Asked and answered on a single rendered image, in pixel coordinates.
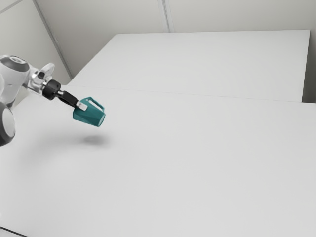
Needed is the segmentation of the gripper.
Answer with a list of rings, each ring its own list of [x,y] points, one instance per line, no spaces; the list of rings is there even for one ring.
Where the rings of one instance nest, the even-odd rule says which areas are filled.
[[[61,84],[58,81],[51,79],[44,86],[42,90],[42,95],[43,97],[45,97],[46,99],[50,101],[53,100],[57,96],[57,98],[60,101],[62,101],[63,103],[71,107],[78,108],[82,111],[85,111],[87,109],[87,105],[80,102],[75,96],[73,96],[67,91],[62,91],[60,89],[61,89]]]

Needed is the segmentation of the teal faceted mug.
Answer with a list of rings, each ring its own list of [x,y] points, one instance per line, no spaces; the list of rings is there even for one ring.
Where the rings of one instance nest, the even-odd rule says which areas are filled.
[[[77,102],[73,110],[73,119],[86,124],[100,127],[105,119],[105,108],[92,97]]]

